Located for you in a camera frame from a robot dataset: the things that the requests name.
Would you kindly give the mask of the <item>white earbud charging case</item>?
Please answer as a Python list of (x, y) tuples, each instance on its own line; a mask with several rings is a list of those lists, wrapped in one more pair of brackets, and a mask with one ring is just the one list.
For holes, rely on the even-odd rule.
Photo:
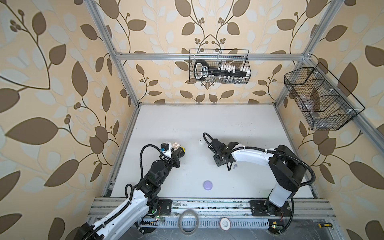
[(206, 143), (206, 141), (203, 139), (203, 138), (200, 138), (199, 139), (199, 144), (200, 145), (204, 145)]

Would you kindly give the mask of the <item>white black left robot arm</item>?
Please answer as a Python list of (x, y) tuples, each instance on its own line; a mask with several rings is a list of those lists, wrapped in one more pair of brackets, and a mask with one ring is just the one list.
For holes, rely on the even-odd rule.
[[(143, 153), (153, 148), (159, 153), (147, 174), (144, 174)], [(126, 193), (126, 200), (101, 220), (93, 225), (84, 223), (76, 232), (75, 240), (118, 240), (132, 226), (138, 226), (146, 215), (159, 213), (161, 185), (173, 168), (180, 167), (180, 159), (185, 155), (185, 148), (178, 143), (165, 142), (160, 147), (145, 145), (139, 155), (140, 180), (136, 185), (128, 184), (131, 191)]]

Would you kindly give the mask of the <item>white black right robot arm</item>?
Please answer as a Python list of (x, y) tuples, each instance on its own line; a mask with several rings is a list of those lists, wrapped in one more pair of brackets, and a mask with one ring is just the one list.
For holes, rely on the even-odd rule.
[(233, 163), (248, 162), (271, 169), (277, 183), (261, 207), (261, 212), (269, 216), (282, 214), (287, 200), (291, 200), (299, 188), (311, 185), (316, 180), (313, 169), (287, 146), (279, 145), (276, 149), (262, 149), (242, 146), (237, 142), (225, 145), (208, 133), (203, 133), (203, 139), (214, 153), (214, 160), (218, 167), (225, 165), (228, 171), (231, 171)]

